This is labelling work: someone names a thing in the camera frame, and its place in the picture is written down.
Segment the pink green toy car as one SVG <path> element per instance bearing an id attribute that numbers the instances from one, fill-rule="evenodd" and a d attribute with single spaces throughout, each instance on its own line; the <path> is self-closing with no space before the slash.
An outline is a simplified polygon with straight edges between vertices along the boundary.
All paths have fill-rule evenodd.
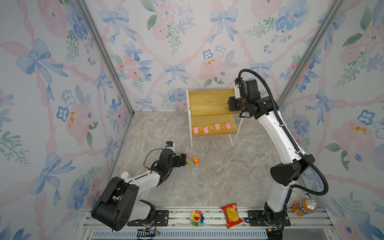
<path id="1" fill-rule="evenodd" d="M 187 165 L 189 165 L 189 164 L 191 164 L 192 162 L 191 162 L 191 160 L 190 160 L 190 158 L 186 158 L 186 163 L 187 163 Z"/>

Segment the green orange mixer toy truck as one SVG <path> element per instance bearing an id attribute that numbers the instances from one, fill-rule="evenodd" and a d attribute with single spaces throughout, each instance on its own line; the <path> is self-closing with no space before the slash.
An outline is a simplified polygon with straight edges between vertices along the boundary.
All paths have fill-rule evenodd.
<path id="1" fill-rule="evenodd" d="M 195 164 L 197 164 L 197 163 L 199 162 L 199 159 L 196 158 L 196 157 L 193 157 L 193 158 L 192 158 L 192 161 L 193 161 Z"/>

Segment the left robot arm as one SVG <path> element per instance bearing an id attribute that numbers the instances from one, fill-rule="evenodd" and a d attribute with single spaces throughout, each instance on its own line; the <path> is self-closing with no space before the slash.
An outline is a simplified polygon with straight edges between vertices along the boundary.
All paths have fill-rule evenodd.
<path id="1" fill-rule="evenodd" d="M 145 173 L 132 178 L 112 178 L 93 206 L 92 218 L 116 232 L 128 223 L 142 226 L 155 224 L 155 205 L 139 200 L 138 195 L 158 187 L 168 179 L 173 168 L 186 164 L 186 154 L 177 156 L 171 147 L 162 149 L 159 159 Z"/>

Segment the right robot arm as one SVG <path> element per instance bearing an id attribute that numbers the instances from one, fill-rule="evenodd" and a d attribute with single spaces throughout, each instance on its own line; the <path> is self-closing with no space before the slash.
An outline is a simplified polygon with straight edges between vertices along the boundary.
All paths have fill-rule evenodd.
<path id="1" fill-rule="evenodd" d="M 247 218 L 248 223 L 263 222 L 275 229 L 282 229 L 286 224 L 287 205 L 293 189 L 301 189 L 310 194 L 322 196 L 329 190 L 325 176 L 314 165 L 313 155 L 307 155 L 297 144 L 283 121 L 273 97 L 262 98 L 256 80 L 235 80 L 235 96 L 228 100 L 231 112 L 240 111 L 241 118 L 255 118 L 265 128 L 278 150 L 281 163 L 270 169 L 274 180 L 272 193 L 265 203 L 259 217 Z M 308 168 L 321 178 L 324 188 L 320 192 L 297 185 L 296 181 Z"/>

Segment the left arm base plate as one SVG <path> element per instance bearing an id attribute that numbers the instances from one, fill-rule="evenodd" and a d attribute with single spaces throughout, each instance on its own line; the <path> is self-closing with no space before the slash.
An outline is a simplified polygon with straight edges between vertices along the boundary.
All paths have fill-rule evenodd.
<path id="1" fill-rule="evenodd" d="M 128 227 L 167 227 L 169 222 L 168 210 L 155 210 L 145 220 L 136 220 L 127 223 Z"/>

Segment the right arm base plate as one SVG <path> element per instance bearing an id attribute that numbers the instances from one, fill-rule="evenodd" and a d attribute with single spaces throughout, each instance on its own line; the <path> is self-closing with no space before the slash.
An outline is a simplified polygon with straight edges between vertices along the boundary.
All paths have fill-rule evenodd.
<path id="1" fill-rule="evenodd" d="M 245 222 L 252 227 L 280 228 L 282 223 L 284 223 L 285 227 L 291 226 L 287 213 L 282 218 L 280 213 L 265 213 L 264 210 L 248 210 Z"/>

